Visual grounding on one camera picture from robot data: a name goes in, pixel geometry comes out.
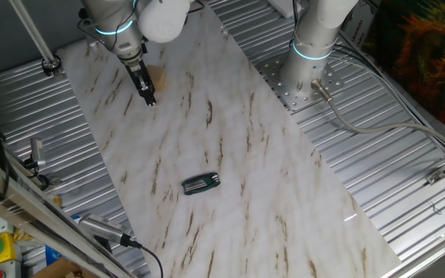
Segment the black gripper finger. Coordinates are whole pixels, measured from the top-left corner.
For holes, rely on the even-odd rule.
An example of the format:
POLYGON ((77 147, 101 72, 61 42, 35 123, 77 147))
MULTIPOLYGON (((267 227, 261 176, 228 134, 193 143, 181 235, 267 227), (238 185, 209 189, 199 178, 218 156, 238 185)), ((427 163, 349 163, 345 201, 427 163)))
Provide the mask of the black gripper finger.
POLYGON ((151 105, 151 88, 146 83, 139 83, 138 94, 144 99, 147 105, 151 105))
POLYGON ((147 89, 144 91, 144 99, 147 105, 155 105, 157 103, 155 87, 152 83, 147 83, 147 89))

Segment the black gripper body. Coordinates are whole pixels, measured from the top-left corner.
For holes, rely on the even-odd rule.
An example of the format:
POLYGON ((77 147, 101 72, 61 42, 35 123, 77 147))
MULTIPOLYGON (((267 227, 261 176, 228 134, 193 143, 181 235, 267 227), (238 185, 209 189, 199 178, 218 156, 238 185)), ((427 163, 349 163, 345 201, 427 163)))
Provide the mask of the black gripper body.
POLYGON ((127 72, 136 87, 150 87, 151 80, 146 65, 142 60, 142 52, 134 55, 121 54, 119 60, 125 65, 127 72))

